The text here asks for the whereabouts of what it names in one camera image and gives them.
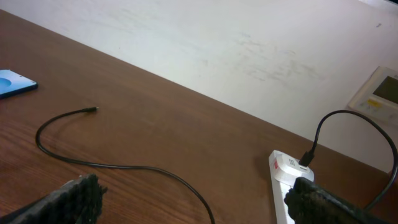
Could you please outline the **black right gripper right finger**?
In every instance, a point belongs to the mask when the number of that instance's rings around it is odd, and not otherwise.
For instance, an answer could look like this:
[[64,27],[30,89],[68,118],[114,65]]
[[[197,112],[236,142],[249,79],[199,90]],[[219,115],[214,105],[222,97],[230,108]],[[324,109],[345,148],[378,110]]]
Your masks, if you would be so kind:
[[296,179],[284,203],[295,224],[388,224],[304,177]]

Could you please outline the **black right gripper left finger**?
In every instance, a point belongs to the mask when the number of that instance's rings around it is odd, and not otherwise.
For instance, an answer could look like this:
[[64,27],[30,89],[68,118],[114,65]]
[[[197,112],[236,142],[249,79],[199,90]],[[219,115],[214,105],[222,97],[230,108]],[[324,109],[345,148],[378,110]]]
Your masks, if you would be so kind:
[[59,189],[1,217],[2,224],[96,224],[108,188],[98,176],[70,180]]

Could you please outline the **blue Galaxy smartphone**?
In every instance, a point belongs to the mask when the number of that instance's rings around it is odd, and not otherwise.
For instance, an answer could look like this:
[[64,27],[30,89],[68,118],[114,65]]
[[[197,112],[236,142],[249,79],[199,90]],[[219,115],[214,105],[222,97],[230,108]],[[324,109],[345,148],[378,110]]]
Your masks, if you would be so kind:
[[11,70],[1,70],[1,99],[35,90],[38,83]]

